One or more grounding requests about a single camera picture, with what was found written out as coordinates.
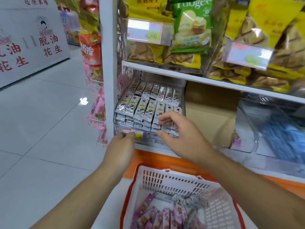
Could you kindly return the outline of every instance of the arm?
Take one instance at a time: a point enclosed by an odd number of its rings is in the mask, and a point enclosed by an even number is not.
[[[90,229],[135,152],[135,134],[115,136],[101,165],[31,229]]]
[[[305,228],[305,201],[266,178],[214,150],[186,117],[167,112],[159,124],[173,120],[179,138],[158,131],[161,139],[180,157],[212,174],[258,228]]]

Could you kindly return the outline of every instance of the price tag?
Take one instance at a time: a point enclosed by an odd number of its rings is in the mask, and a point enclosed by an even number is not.
[[[238,42],[227,42],[222,61],[266,70],[273,50]]]
[[[139,130],[135,130],[135,129],[130,129],[130,128],[123,128],[123,132],[124,133],[130,133],[130,132],[134,132],[135,133],[135,139],[137,141],[142,141],[143,139],[143,131],[139,131]]]
[[[161,44],[163,23],[129,19],[127,40]]]

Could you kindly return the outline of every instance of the shopping basket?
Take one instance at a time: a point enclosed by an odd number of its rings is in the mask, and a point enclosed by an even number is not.
[[[128,189],[120,219],[120,229],[130,229],[132,217],[149,193],[190,196],[198,194],[208,202],[205,217],[208,229],[245,229],[236,202],[217,182],[170,169],[139,164]]]

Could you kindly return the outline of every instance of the person's right hand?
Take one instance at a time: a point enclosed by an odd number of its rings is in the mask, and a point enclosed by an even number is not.
[[[158,136],[179,157],[198,164],[215,151],[196,125],[185,116],[174,111],[159,116],[159,125],[166,125],[171,121],[176,123],[179,137],[174,138],[162,130],[158,131]]]

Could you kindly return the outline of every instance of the white shelf post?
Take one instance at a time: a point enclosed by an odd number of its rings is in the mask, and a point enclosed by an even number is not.
[[[113,113],[117,102],[117,0],[99,0],[102,29],[106,126],[108,143],[114,136]]]

